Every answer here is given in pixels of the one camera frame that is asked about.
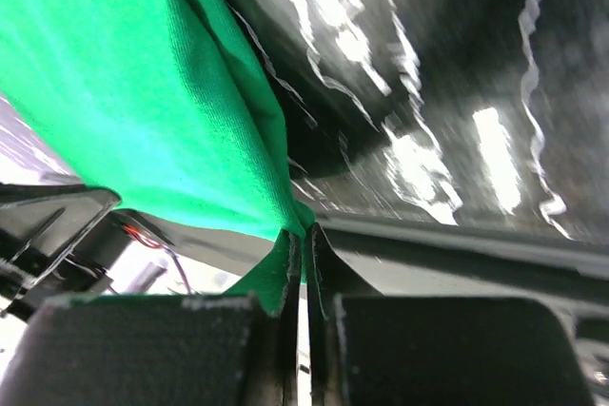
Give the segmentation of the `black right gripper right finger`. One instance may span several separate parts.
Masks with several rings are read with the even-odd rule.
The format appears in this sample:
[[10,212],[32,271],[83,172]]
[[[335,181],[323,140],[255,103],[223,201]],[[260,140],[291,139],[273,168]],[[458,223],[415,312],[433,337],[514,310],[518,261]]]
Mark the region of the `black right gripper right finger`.
[[306,234],[316,405],[590,405],[558,317],[536,300],[389,297]]

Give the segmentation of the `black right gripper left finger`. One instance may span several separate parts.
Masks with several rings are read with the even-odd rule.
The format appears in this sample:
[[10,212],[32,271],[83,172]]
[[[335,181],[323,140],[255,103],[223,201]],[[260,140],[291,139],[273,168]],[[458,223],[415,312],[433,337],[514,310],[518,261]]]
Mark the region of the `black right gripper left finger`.
[[63,295],[29,321],[5,405],[293,405],[300,239],[221,295]]

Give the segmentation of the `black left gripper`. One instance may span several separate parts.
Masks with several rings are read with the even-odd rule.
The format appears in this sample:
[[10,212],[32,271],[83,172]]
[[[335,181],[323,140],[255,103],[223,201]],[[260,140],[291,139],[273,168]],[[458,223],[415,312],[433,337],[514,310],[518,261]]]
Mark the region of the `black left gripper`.
[[122,251],[103,187],[1,185],[1,314],[30,316],[48,298],[100,292]]

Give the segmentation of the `green t-shirt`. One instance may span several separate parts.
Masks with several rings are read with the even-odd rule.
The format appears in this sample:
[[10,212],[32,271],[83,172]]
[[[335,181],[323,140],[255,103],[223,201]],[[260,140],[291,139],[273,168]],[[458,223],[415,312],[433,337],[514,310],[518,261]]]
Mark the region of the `green t-shirt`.
[[275,240],[291,191],[285,118],[225,0],[1,0],[1,91],[125,209]]

